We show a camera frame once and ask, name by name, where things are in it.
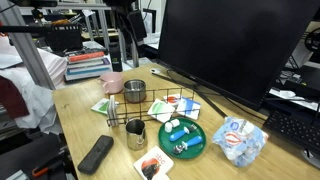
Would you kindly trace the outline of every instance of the green tray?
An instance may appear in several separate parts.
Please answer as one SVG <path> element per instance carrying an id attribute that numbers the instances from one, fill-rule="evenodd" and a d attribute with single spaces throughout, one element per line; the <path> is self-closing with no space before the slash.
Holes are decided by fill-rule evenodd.
<path id="1" fill-rule="evenodd" d="M 171 133 L 167 133 L 164 130 L 165 123 L 162 124 L 162 126 L 159 129 L 158 138 L 159 138 L 159 144 L 160 144 L 161 149 L 163 151 L 165 151 L 167 154 L 174 156 L 174 157 L 177 157 L 177 158 L 180 158 L 180 159 L 191 159 L 191 158 L 195 158 L 198 155 L 200 155 L 202 153 L 202 151 L 204 150 L 204 147 L 206 146 L 206 135 L 203 132 L 202 128 L 198 124 L 196 124 L 194 121 L 191 121 L 187 118 L 178 117 L 178 118 L 173 118 L 173 119 L 179 119 L 180 125 L 178 127 L 173 128 Z M 191 124 L 194 124 L 197 127 L 197 129 L 195 131 L 191 132 L 190 134 L 183 135 L 181 138 L 179 138 L 176 141 L 171 142 L 169 140 L 169 136 L 171 134 L 182 130 L 184 126 L 188 127 Z M 174 146 L 181 144 L 182 141 L 186 142 L 195 136 L 201 136 L 203 139 L 202 143 L 197 144 L 195 146 L 191 146 L 188 148 L 188 150 L 183 150 L 180 154 L 174 154 L 172 152 Z"/>

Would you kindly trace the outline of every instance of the computer monitor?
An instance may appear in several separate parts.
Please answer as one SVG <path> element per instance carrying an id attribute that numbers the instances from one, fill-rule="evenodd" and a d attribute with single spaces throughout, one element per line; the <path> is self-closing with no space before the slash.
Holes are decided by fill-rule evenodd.
<path id="1" fill-rule="evenodd" d="M 257 110 L 319 3 L 167 1 L 158 62 Z"/>

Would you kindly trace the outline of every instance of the metal mug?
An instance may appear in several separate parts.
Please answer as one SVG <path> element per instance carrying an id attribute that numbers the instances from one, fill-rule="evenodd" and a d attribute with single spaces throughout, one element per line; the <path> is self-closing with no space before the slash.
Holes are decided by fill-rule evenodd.
<path id="1" fill-rule="evenodd" d="M 146 99 L 146 83 L 133 79 L 124 83 L 124 97 L 130 103 L 139 103 Z"/>
<path id="2" fill-rule="evenodd" d="M 147 134 L 145 130 L 145 123 L 140 119 L 129 119 L 126 123 L 127 145 L 132 150 L 140 150 L 144 148 L 147 143 Z"/>

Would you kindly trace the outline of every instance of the plastic packaging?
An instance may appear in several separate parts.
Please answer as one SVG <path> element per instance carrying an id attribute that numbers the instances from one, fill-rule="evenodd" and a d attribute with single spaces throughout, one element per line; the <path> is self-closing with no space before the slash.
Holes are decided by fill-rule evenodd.
<path id="1" fill-rule="evenodd" d="M 226 117 L 212 137 L 227 158 L 238 167 L 251 164 L 266 144 L 268 134 L 244 119 Z"/>

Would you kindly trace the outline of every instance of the keyboard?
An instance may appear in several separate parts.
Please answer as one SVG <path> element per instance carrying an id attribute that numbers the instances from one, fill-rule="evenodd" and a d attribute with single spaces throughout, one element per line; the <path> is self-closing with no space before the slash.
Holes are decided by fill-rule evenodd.
<path id="1" fill-rule="evenodd" d="M 274 111 L 263 126 L 302 148 L 320 154 L 320 128 L 312 126 L 310 120 Z"/>

